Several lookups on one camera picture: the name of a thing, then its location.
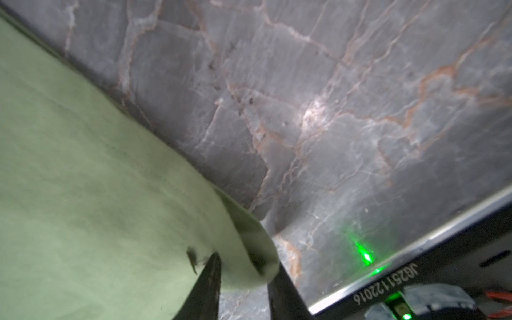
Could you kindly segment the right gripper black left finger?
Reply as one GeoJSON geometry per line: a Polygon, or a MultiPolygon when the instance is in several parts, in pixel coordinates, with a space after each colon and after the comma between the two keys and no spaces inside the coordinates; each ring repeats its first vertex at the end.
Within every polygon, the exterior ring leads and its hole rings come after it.
{"type": "Polygon", "coordinates": [[[214,253],[173,320],[217,320],[221,293],[221,259],[214,253]]]}

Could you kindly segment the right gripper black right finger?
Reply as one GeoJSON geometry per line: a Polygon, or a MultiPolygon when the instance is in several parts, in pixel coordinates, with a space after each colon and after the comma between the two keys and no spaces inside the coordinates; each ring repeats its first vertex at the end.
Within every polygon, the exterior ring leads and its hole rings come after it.
{"type": "Polygon", "coordinates": [[[271,320],[314,320],[283,265],[267,292],[271,320]]]}

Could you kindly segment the green tank top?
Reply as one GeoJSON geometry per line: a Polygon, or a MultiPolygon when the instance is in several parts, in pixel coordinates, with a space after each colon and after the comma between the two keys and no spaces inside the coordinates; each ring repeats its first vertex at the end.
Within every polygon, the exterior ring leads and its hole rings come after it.
{"type": "Polygon", "coordinates": [[[1,12],[1,318],[171,319],[212,253],[279,270],[260,222],[1,12]]]}

